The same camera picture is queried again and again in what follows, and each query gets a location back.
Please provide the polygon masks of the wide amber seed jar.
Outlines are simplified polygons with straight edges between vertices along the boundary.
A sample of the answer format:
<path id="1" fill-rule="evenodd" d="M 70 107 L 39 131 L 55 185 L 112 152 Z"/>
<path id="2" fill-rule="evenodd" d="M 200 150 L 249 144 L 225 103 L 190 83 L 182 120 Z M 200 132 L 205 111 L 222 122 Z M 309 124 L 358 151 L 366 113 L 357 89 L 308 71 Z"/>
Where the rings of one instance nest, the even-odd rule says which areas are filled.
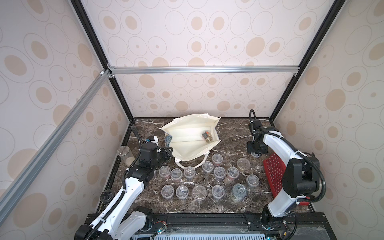
<path id="1" fill-rule="evenodd" d="M 245 172 L 251 169 L 251 163 L 246 158 L 240 158 L 237 160 L 237 168 L 240 172 Z"/>

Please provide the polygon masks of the cream canvas starry night bag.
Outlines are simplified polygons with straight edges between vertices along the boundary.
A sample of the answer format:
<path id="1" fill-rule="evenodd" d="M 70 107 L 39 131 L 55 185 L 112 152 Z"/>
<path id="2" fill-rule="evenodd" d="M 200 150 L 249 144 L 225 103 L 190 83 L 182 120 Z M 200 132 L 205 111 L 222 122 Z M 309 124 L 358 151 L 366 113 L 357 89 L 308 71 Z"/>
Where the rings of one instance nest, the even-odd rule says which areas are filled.
<path id="1" fill-rule="evenodd" d="M 210 151 L 220 143 L 216 127 L 221 118 L 209 114 L 193 114 L 173 119 L 160 129 L 165 133 L 166 145 L 172 147 L 175 163 L 181 169 L 182 162 L 192 161 L 201 156 L 204 159 L 194 166 L 198 168 L 207 161 Z M 212 143 L 206 143 L 202 137 L 204 131 L 210 131 L 214 137 Z"/>

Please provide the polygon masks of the clear seed jar row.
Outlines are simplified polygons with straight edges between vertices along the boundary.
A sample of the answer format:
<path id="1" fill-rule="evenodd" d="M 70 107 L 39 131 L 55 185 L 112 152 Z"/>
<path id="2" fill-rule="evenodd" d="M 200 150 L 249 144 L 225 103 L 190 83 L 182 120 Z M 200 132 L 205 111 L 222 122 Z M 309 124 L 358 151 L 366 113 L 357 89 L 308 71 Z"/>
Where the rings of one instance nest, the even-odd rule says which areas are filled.
<path id="1" fill-rule="evenodd" d="M 213 154 L 212 163 L 215 167 L 220 166 L 223 163 L 223 156 L 221 154 Z"/>

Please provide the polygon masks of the orange seed jar clear lid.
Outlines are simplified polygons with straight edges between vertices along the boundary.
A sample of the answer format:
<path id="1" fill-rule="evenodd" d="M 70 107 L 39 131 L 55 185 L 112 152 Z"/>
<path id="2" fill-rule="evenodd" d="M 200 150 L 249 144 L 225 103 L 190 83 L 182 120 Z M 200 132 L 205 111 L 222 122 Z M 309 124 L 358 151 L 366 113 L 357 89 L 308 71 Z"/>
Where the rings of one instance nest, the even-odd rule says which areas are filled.
<path id="1" fill-rule="evenodd" d="M 202 170 L 205 174 L 210 174 L 214 170 L 214 168 L 214 164 L 210 161 L 206 161 L 202 165 Z"/>

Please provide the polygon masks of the red black label jar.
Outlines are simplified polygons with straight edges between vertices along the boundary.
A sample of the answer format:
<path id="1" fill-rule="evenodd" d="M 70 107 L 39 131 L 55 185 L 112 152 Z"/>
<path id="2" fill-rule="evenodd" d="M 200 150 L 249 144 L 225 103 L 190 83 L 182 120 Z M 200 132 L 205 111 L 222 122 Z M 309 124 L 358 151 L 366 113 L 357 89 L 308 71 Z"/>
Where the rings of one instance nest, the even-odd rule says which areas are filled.
<path id="1" fill-rule="evenodd" d="M 206 143 L 212 143 L 214 141 L 214 137 L 212 136 L 210 131 L 204 131 L 202 133 L 202 137 L 206 141 Z"/>

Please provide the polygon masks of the large clear seed jar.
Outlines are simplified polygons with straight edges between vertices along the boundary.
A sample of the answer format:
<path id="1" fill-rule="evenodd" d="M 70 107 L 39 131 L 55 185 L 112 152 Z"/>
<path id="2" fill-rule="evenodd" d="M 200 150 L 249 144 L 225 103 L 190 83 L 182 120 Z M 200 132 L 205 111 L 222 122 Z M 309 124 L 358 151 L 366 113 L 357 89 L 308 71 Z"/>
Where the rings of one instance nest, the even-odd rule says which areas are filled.
<path id="1" fill-rule="evenodd" d="M 241 202 L 247 195 L 247 189 L 242 184 L 235 184 L 231 191 L 231 200 L 235 203 Z"/>

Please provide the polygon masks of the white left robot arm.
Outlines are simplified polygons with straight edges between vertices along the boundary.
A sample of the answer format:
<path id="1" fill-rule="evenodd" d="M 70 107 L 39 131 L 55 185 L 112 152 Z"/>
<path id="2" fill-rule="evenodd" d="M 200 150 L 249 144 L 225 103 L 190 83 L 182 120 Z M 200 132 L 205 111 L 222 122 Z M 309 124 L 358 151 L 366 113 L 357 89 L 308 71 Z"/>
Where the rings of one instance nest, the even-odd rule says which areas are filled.
<path id="1" fill-rule="evenodd" d="M 138 207 L 125 217 L 136 198 L 143 192 L 155 170 L 173 157 L 172 147 L 160 147 L 156 136 L 140 138 L 137 129 L 132 132 L 139 142 L 139 153 L 122 176 L 122 187 L 105 210 L 90 225 L 82 225 L 75 240 L 129 240 L 140 230 L 152 228 L 153 212 Z"/>

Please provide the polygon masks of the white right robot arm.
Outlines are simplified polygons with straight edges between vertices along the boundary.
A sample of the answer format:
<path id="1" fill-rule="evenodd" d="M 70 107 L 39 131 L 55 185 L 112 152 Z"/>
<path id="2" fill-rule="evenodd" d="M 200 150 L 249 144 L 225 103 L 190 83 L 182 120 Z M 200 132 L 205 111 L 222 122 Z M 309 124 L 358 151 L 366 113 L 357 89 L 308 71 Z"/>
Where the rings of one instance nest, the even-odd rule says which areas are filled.
<path id="1" fill-rule="evenodd" d="M 271 168 L 265 167 L 266 174 L 269 178 L 273 171 L 282 174 L 282 188 L 264 207 L 262 220 L 282 219 L 300 203 L 319 202 L 326 194 L 327 184 L 315 155 L 299 151 L 274 126 L 263 126 L 254 110 L 249 112 L 249 121 L 252 140 L 247 142 L 247 152 L 260 157 L 272 149 L 278 162 Z"/>

